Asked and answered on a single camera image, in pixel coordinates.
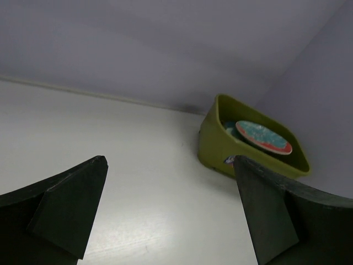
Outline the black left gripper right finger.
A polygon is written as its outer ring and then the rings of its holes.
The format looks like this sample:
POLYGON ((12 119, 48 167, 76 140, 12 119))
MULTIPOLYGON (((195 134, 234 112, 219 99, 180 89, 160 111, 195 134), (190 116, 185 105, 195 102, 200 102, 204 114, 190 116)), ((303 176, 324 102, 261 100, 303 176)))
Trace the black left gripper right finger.
POLYGON ((245 156, 234 171, 258 264, 352 264, 352 199, 245 156))

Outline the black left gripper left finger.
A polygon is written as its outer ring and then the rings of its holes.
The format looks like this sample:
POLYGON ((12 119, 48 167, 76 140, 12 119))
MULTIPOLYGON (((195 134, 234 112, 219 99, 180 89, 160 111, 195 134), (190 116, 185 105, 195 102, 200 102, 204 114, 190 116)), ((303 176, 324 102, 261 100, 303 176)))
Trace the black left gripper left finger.
POLYGON ((83 259, 108 173, 95 156, 1 195, 1 264, 77 264, 83 259))

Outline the red teal floral plate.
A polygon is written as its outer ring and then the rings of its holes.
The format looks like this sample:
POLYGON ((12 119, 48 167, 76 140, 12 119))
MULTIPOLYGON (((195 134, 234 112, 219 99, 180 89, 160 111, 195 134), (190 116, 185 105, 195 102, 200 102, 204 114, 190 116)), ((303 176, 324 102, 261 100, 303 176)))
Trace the red teal floral plate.
POLYGON ((236 129, 249 143, 267 152, 290 155, 293 151, 285 138, 263 125, 240 120, 236 122, 236 129))

